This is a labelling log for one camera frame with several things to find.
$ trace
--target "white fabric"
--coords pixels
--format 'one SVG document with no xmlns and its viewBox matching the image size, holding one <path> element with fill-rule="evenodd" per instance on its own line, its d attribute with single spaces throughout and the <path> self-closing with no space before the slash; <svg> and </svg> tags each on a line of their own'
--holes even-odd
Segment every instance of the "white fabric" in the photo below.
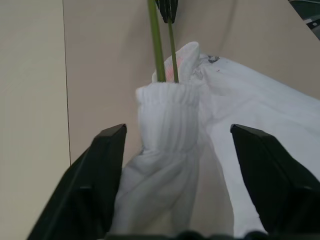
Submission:
<svg viewBox="0 0 320 240">
<path fill-rule="evenodd" d="M 212 63 L 199 52 L 196 42 L 177 52 L 179 84 L 156 83 L 154 73 L 153 83 L 137 90 L 143 150 L 123 169 L 113 233 L 191 229 L 240 237 L 263 231 L 231 124 L 274 135 L 320 178 L 320 101 L 228 59 Z M 164 65 L 172 82 L 171 58 Z"/>
</svg>

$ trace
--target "green stick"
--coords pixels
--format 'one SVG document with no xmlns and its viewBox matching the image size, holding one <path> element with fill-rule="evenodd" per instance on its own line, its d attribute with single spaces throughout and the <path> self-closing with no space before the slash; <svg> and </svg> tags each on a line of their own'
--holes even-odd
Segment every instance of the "green stick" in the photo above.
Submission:
<svg viewBox="0 0 320 240">
<path fill-rule="evenodd" d="M 162 53 L 161 46 L 161 36 L 159 30 L 157 9 L 154 0 L 147 0 L 148 9 L 149 9 L 149 17 L 150 17 L 150 25 L 151 25 L 151 34 L 153 41 L 153 50 L 154 50 L 154 58 L 155 58 L 155 68 L 156 68 L 156 76 L 158 82 L 165 82 L 165 67 L 164 67 L 164 57 Z"/>
<path fill-rule="evenodd" d="M 172 54 L 174 82 L 179 83 L 174 32 L 172 31 L 172 21 L 171 21 L 170 17 L 168 18 L 168 26 L 169 26 L 169 36 L 170 36 L 170 45 L 171 45 L 171 54 Z"/>
</svg>

